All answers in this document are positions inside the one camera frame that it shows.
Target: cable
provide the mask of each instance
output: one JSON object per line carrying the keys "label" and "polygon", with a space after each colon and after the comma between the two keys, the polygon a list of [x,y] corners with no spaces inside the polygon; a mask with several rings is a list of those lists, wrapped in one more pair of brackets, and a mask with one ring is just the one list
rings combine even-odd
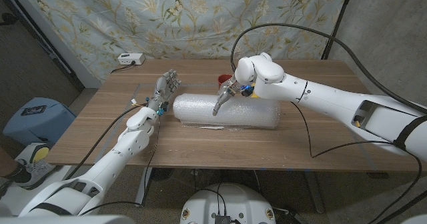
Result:
{"label": "cable", "polygon": [[218,202],[218,215],[220,214],[220,198],[218,197],[218,195],[220,194],[220,186],[221,186],[221,184],[222,184],[222,181],[218,185],[218,188],[217,188],[217,191],[216,191],[216,193],[217,193],[217,195],[216,195],[216,201]]}
{"label": "cable", "polygon": [[329,149],[327,149],[327,150],[325,150],[325,151],[323,151],[323,152],[321,152],[321,153],[318,153],[318,154],[314,155],[312,158],[314,158],[314,157],[318,157],[318,156],[320,156],[320,155],[322,155],[322,154],[325,154],[325,153],[327,153],[327,152],[330,152],[330,151],[332,151],[332,150],[335,150],[335,149],[338,149],[338,148],[341,148],[341,147],[347,147],[347,146],[349,146],[349,145],[362,144],[362,143],[382,143],[382,144],[389,144],[389,145],[392,145],[392,143],[391,143],[391,142],[387,142],[387,141],[356,141],[356,142],[352,142],[352,143],[346,143],[346,144],[343,144],[343,145],[338,145],[338,146],[333,147],[333,148],[329,148]]}
{"label": "cable", "polygon": [[296,107],[296,109],[298,109],[298,111],[300,112],[302,119],[304,120],[304,124],[306,124],[306,129],[307,129],[307,136],[308,136],[308,149],[310,150],[310,157],[313,158],[313,154],[312,154],[312,139],[310,138],[310,131],[308,131],[308,125],[307,125],[307,121],[306,118],[304,117],[304,114],[302,114],[301,109],[293,102],[292,105],[294,105]]}
{"label": "cable", "polygon": [[256,178],[256,183],[258,184],[258,190],[260,190],[260,194],[262,195],[260,180],[258,179],[258,175],[256,175],[256,171],[255,170],[254,170],[254,174],[255,174],[255,178]]}
{"label": "cable", "polygon": [[310,31],[312,33],[321,35],[323,37],[327,37],[333,41],[335,41],[336,43],[338,43],[342,48],[344,48],[344,50],[347,51],[347,53],[350,55],[350,57],[353,59],[353,61],[356,63],[356,65],[358,66],[358,68],[363,72],[363,74],[373,83],[375,84],[375,86],[377,86],[381,91],[383,91],[385,94],[387,94],[388,96],[390,96],[391,98],[397,100],[398,102],[411,107],[421,113],[427,114],[427,109],[411,103],[409,101],[407,101],[406,99],[398,96],[397,94],[393,93],[391,90],[387,89],[385,86],[383,86],[379,81],[377,81],[370,73],[369,71],[365,68],[365,66],[363,66],[363,64],[359,61],[359,59],[357,58],[357,56],[353,53],[353,51],[346,45],[344,44],[342,41],[340,41],[338,38],[333,37],[331,35],[328,35],[326,33],[320,32],[320,31],[316,31],[314,29],[310,29],[307,27],[302,27],[299,25],[292,25],[292,24],[286,24],[286,23],[266,23],[266,24],[261,24],[261,25],[256,25],[254,27],[251,27],[249,29],[246,29],[244,32],[242,32],[238,38],[236,39],[236,41],[234,42],[233,45],[233,49],[232,49],[232,54],[231,54],[231,63],[232,63],[232,69],[233,71],[236,70],[236,66],[234,65],[234,61],[233,61],[233,57],[234,57],[234,49],[236,48],[236,45],[238,44],[238,41],[240,38],[243,37],[243,35],[245,35],[248,31],[260,28],[260,27],[268,27],[268,26],[283,26],[283,27],[293,27],[293,28],[298,28],[298,29],[303,29],[305,31]]}
{"label": "cable", "polygon": [[[221,199],[222,199],[222,203],[224,204],[224,215],[226,215],[226,214],[227,214],[226,202],[224,201],[224,198],[222,197],[222,195],[221,195],[219,192],[214,191],[214,190],[211,190],[211,189],[206,189],[206,188],[202,188],[202,189],[200,189],[200,191],[211,191],[211,192],[213,192],[213,193],[216,193],[216,194],[217,194],[217,197],[218,197],[218,196],[220,196],[220,197],[221,197]],[[219,200],[218,200],[218,215],[220,215],[220,201],[219,201]]]}
{"label": "cable", "polygon": [[193,169],[193,176],[194,176],[194,193],[197,192],[197,185],[195,184],[195,169]]}
{"label": "cable", "polygon": [[[376,220],[378,220],[378,218],[380,218],[387,210],[389,210],[389,208],[391,208],[391,206],[393,206],[394,204],[396,204],[399,200],[401,200],[401,198],[403,198],[403,196],[405,196],[414,186],[415,186],[415,184],[418,182],[418,180],[420,179],[420,177],[421,177],[421,173],[422,173],[422,164],[421,164],[421,161],[420,161],[420,159],[418,158],[418,157],[416,157],[416,156],[414,156],[413,154],[411,154],[411,153],[409,153],[409,152],[407,152],[409,155],[411,155],[411,156],[413,156],[414,158],[415,158],[415,160],[418,162],[418,174],[417,174],[417,176],[416,176],[416,178],[415,178],[415,180],[411,183],[411,185],[402,193],[402,194],[400,194],[400,196],[396,199],[396,200],[394,200],[391,204],[389,204],[380,214],[378,214],[378,216],[377,217],[375,217],[371,222],[369,222],[369,224],[371,224],[371,223],[373,223],[374,221],[376,221]],[[411,206],[409,206],[408,208],[406,208],[405,210],[403,210],[403,211],[401,211],[402,209],[403,209],[403,207],[401,207],[399,210],[397,210],[397,211],[395,211],[395,212],[393,212],[392,214],[390,214],[389,216],[387,216],[386,218],[384,218],[383,220],[381,220],[379,223],[385,223],[385,222],[387,222],[387,221],[389,221],[389,220],[391,220],[392,218],[394,218],[395,216],[397,216],[397,215],[399,215],[399,214],[401,214],[401,213],[403,213],[405,210],[407,210],[409,207],[411,207]]]}
{"label": "cable", "polygon": [[135,65],[135,61],[132,61],[129,65],[127,65],[127,66],[125,66],[125,67],[120,67],[120,68],[117,68],[117,69],[114,69],[113,71],[111,71],[111,73],[113,73],[113,72],[115,72],[115,71],[120,71],[120,70],[123,70],[123,69],[127,69],[127,68],[129,68],[129,67],[131,67],[131,66],[134,66]]}
{"label": "cable", "polygon": [[413,200],[411,200],[410,202],[405,204],[403,207],[399,208],[399,210],[397,210],[397,211],[393,212],[392,214],[388,215],[387,217],[385,217],[383,220],[378,222],[378,224],[386,223],[387,221],[397,217],[398,215],[402,214],[403,212],[405,212],[406,210],[408,210],[413,205],[417,204],[419,201],[423,200],[426,197],[427,197],[427,191],[425,191],[425,192],[419,194],[417,197],[413,198]]}
{"label": "cable", "polygon": [[127,111],[123,112],[120,116],[118,116],[109,125],[109,127],[104,131],[104,133],[102,133],[102,135],[99,137],[98,141],[96,141],[96,143],[89,150],[89,152],[86,154],[86,156],[83,158],[83,160],[80,161],[80,163],[77,165],[77,167],[67,176],[67,178],[65,178],[65,180],[70,179],[77,172],[77,170],[85,163],[85,161],[87,160],[87,158],[92,154],[93,150],[95,150],[95,148],[98,146],[99,142],[104,138],[105,134],[107,134],[107,132],[111,129],[111,127],[113,127],[114,123],[116,123],[121,117],[123,117],[124,115],[126,115],[128,112],[130,112],[130,111],[132,111],[132,110],[134,110],[135,108],[138,108],[138,107],[139,106],[132,107],[132,108],[128,109]]}
{"label": "cable", "polygon": [[87,211],[83,212],[82,214],[80,214],[79,216],[82,216],[82,215],[84,215],[84,214],[86,214],[86,213],[89,213],[89,212],[91,212],[91,211],[93,211],[93,210],[95,210],[95,209],[98,209],[98,208],[103,207],[103,206],[106,206],[106,205],[111,205],[111,204],[120,204],[120,203],[127,203],[127,204],[134,204],[134,205],[139,205],[139,206],[141,206],[141,203],[134,203],[133,201],[112,201],[112,202],[109,202],[109,203],[103,203],[103,204],[100,204],[100,205],[98,205],[98,206],[96,206],[96,207],[92,207],[92,208],[90,208],[89,210],[87,210]]}
{"label": "cable", "polygon": [[144,199],[142,201],[142,205],[145,205],[145,200],[146,200],[146,197],[147,197],[147,173],[148,173],[148,167],[149,167],[149,164],[151,163],[151,160],[154,157],[155,150],[157,149],[157,143],[159,143],[159,130],[160,130],[160,116],[159,116],[159,122],[158,122],[158,126],[157,126],[157,140],[155,141],[154,151],[153,151],[153,154],[151,155],[151,157],[150,157],[150,159],[148,161],[147,169],[145,170],[145,175],[144,175]]}
{"label": "cable", "polygon": [[[385,142],[385,141],[357,141],[357,142],[353,142],[353,143],[347,143],[347,144],[343,144],[343,145],[339,145],[339,146],[336,146],[336,147],[333,147],[333,148],[329,148],[329,149],[327,149],[327,150],[325,150],[325,151],[323,151],[323,152],[321,152],[321,153],[318,153],[318,154],[316,154],[316,155],[314,155],[312,158],[314,158],[314,157],[318,157],[318,156],[320,156],[320,155],[322,155],[322,154],[325,154],[325,153],[327,153],[327,152],[329,152],[329,151],[332,151],[332,150],[335,150],[335,149],[338,149],[338,148],[341,148],[341,147],[346,147],[346,146],[349,146],[349,145],[354,145],[354,144],[361,144],[361,143],[384,143],[384,144],[390,144],[390,145],[392,145],[392,143],[388,143],[388,142]],[[398,201],[400,201],[406,194],[408,194],[408,192],[413,188],[413,186],[415,186],[415,184],[418,182],[418,180],[420,179],[420,177],[421,177],[421,173],[422,173],[422,164],[421,164],[421,161],[419,160],[419,158],[417,158],[416,156],[414,156],[413,154],[411,154],[411,153],[409,153],[409,152],[407,152],[409,155],[411,155],[411,156],[413,156],[414,158],[415,158],[415,160],[417,161],[417,163],[418,163],[418,174],[417,174],[417,176],[416,176],[416,178],[415,178],[415,180],[413,180],[413,182],[411,183],[411,185],[396,199],[396,200],[394,200],[391,204],[389,204],[389,206],[387,206],[377,217],[375,217],[371,222],[369,222],[369,224],[371,224],[371,223],[373,223],[374,221],[376,221],[378,218],[380,218],[387,210],[389,210],[389,208],[391,208],[391,206],[393,206],[394,204],[396,204]],[[399,210],[397,210],[397,211],[395,211],[394,213],[392,213],[390,216],[392,216],[393,214],[395,214],[395,213],[402,213],[403,211],[405,211],[405,210],[403,210],[403,211],[401,211],[401,209],[399,209]]]}

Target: floral fabric backdrop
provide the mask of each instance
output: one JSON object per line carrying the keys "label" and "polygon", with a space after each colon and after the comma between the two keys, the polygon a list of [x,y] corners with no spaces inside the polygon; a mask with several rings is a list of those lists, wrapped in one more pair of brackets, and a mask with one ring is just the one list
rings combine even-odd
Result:
{"label": "floral fabric backdrop", "polygon": [[[227,59],[236,37],[262,23],[331,33],[344,0],[30,0],[99,80],[120,53],[156,59]],[[287,27],[242,37],[235,58],[265,51],[274,59],[319,59],[326,39]]]}

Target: bubble wrap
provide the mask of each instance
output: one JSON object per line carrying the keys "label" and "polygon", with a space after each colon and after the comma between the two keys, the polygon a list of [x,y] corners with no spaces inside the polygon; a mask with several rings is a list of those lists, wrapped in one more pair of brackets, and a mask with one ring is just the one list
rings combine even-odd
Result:
{"label": "bubble wrap", "polygon": [[173,112],[182,123],[237,125],[274,128],[279,123],[278,101],[232,97],[216,116],[212,115],[217,95],[183,94],[175,98]]}

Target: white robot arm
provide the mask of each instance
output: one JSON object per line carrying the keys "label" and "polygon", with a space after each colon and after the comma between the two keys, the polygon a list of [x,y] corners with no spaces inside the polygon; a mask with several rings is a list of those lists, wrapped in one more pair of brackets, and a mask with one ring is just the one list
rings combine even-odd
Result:
{"label": "white robot arm", "polygon": [[170,70],[155,85],[153,97],[127,120],[126,130],[117,144],[87,173],[69,180],[58,181],[44,188],[22,210],[20,217],[79,215],[102,203],[107,190],[127,162],[147,147],[159,115],[167,109],[171,94],[181,81]]}
{"label": "white robot arm", "polygon": [[427,161],[427,116],[391,97],[351,93],[289,75],[267,53],[239,60],[229,85],[223,88],[213,115],[236,90],[256,83],[254,92],[264,99],[298,103],[343,123],[375,145],[399,155],[409,153]]}

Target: blue container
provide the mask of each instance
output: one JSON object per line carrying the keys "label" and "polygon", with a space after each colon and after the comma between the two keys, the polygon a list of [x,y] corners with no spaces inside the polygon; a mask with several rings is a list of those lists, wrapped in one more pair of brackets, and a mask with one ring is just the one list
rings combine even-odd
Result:
{"label": "blue container", "polygon": [[74,113],[62,103],[35,97],[10,118],[3,134],[25,147],[32,143],[46,143],[51,148],[74,119]]}

